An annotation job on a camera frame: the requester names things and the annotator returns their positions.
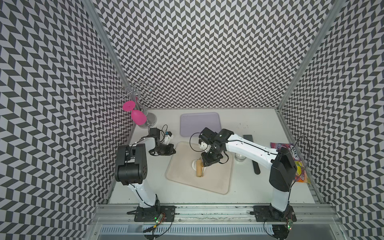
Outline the wooden dough roller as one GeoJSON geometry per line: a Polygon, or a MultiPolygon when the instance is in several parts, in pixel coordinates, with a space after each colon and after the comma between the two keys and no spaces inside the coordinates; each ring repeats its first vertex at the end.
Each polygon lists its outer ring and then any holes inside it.
{"type": "Polygon", "coordinates": [[[202,159],[199,159],[196,161],[196,172],[197,172],[197,177],[201,178],[204,176],[204,164],[202,159]]]}

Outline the white dough ball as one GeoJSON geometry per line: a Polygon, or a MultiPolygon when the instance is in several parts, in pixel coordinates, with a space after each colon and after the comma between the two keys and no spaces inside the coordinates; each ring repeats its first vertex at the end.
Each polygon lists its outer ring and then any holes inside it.
{"type": "Polygon", "coordinates": [[[194,171],[196,171],[196,161],[197,160],[194,160],[193,163],[192,163],[192,168],[193,168],[194,171]]]}

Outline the beige plastic tray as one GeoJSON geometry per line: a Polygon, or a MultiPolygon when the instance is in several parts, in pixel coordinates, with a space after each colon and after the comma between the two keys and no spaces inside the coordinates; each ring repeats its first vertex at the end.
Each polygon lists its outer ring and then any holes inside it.
{"type": "Polygon", "coordinates": [[[204,176],[199,178],[192,168],[193,161],[201,158],[201,153],[194,151],[198,147],[197,144],[179,142],[176,153],[172,155],[166,178],[180,184],[226,195],[230,189],[234,156],[227,153],[229,158],[224,155],[219,163],[206,167],[204,176]]]}

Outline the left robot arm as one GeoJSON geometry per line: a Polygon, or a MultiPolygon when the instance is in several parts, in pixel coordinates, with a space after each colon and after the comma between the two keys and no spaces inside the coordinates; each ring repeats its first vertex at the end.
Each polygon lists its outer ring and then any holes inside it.
{"type": "Polygon", "coordinates": [[[139,209],[159,210],[160,201],[146,180],[149,167],[147,155],[171,156],[176,153],[170,143],[174,135],[167,129],[149,128],[146,136],[131,145],[118,147],[115,162],[115,179],[132,190],[139,201],[139,209]]]}

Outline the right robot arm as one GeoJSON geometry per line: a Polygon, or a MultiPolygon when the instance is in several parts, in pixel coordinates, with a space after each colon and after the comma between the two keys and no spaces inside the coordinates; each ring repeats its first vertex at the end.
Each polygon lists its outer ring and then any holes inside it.
{"type": "Polygon", "coordinates": [[[297,165],[287,148],[280,150],[263,147],[246,140],[234,132],[222,129],[219,133],[204,128],[199,134],[204,167],[220,163],[231,152],[256,162],[270,171],[269,183],[273,188],[270,211],[285,213],[289,209],[291,188],[297,172],[297,165]]]}

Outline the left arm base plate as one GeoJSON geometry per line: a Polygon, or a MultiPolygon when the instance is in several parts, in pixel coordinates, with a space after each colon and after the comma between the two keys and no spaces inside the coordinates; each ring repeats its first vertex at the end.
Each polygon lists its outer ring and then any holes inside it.
{"type": "Polygon", "coordinates": [[[157,206],[150,208],[137,207],[134,221],[135,222],[155,222],[155,218],[160,214],[165,214],[164,222],[173,222],[175,219],[176,206],[157,206]]]}

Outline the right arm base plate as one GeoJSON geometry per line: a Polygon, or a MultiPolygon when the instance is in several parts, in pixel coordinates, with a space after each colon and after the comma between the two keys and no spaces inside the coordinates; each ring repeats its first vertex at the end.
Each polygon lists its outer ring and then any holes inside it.
{"type": "Polygon", "coordinates": [[[272,205],[253,206],[253,211],[250,212],[250,215],[253,215],[257,222],[297,221],[296,214],[291,205],[288,205],[282,212],[272,207],[272,205]]]}

